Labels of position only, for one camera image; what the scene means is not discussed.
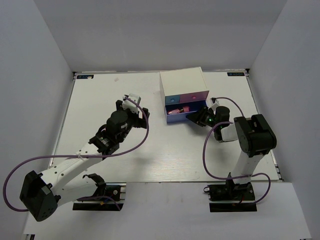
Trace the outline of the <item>pink tube of erasers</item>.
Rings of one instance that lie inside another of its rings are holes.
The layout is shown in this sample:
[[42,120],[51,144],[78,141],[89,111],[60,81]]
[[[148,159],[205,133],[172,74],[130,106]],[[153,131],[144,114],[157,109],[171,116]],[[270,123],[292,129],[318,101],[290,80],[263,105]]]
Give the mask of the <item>pink tube of erasers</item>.
[[176,108],[173,110],[169,110],[167,112],[168,115],[176,115],[176,114],[180,114],[180,113],[187,113],[190,111],[190,107],[189,106],[182,106],[180,108]]

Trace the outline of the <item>blue wide bottom drawer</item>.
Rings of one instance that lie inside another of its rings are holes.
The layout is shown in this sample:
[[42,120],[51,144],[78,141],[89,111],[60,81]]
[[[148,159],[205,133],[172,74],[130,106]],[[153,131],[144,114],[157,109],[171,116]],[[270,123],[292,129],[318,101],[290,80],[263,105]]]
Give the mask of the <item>blue wide bottom drawer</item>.
[[[168,115],[168,111],[178,109],[183,106],[189,106],[189,112]],[[207,106],[207,103],[205,100],[166,105],[164,107],[166,123],[172,124],[172,123],[187,121],[188,119],[186,118],[186,115],[194,113],[200,110],[204,106]]]

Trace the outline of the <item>pink small drawer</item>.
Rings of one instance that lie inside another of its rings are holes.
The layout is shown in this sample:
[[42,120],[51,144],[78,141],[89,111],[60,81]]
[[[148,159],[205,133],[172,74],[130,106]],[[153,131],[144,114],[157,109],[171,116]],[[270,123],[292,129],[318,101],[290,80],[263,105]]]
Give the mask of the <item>pink small drawer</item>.
[[209,94],[208,90],[199,91],[199,92],[184,93],[184,94],[180,95],[179,103],[190,103],[190,102],[204,101],[207,99],[208,94]]

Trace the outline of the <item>light blue small drawer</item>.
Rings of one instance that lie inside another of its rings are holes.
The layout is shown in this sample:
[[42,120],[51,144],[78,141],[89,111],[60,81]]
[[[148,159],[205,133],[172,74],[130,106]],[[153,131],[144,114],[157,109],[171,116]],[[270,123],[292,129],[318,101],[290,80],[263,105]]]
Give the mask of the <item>light blue small drawer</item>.
[[170,95],[165,96],[164,104],[165,105],[174,105],[180,102],[180,95]]

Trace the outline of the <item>white mini drawer cabinet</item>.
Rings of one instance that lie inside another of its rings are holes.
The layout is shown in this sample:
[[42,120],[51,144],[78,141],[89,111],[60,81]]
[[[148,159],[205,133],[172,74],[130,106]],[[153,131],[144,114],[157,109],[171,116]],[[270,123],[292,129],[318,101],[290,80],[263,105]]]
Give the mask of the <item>white mini drawer cabinet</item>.
[[160,72],[160,94],[165,96],[209,91],[201,67],[192,67]]

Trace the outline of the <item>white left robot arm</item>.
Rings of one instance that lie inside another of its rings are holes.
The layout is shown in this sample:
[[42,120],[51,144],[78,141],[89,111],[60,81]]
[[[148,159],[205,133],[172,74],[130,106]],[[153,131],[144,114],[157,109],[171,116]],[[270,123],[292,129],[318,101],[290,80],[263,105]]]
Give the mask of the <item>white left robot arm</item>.
[[132,128],[149,128],[150,113],[140,107],[141,97],[124,95],[116,110],[75,156],[67,156],[40,173],[29,172],[23,181],[20,200],[37,222],[49,218],[58,207],[73,201],[103,201],[118,205],[117,196],[108,193],[107,183],[88,168],[111,157]]

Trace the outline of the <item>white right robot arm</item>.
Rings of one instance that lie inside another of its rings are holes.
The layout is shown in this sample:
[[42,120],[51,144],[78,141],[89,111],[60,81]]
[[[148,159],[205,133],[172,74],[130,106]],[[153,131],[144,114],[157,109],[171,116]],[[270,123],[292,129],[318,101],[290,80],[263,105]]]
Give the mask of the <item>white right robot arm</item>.
[[244,193],[242,185],[251,181],[260,160],[277,146],[276,135],[267,120],[262,114],[255,114],[249,118],[235,117],[231,122],[230,109],[225,106],[218,106],[215,110],[204,106],[186,118],[201,127],[211,127],[202,150],[203,160],[211,134],[220,143],[238,141],[241,152],[235,167],[226,178],[233,182],[225,187],[229,198],[238,199]]

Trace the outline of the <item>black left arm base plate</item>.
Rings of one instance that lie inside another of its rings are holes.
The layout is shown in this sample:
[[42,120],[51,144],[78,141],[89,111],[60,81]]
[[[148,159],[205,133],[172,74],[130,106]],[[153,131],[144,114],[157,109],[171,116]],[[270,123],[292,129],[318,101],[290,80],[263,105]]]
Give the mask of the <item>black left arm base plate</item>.
[[93,196],[77,199],[73,211],[119,212],[125,203],[125,183],[107,183],[100,186]]

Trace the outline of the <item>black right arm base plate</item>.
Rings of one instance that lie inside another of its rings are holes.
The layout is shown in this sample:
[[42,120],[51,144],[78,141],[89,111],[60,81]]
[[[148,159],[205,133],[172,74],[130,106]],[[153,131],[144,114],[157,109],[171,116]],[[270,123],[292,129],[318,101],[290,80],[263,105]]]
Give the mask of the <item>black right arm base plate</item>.
[[253,186],[249,183],[244,189],[233,189],[227,184],[211,184],[204,187],[208,194],[211,213],[256,212],[257,204]]

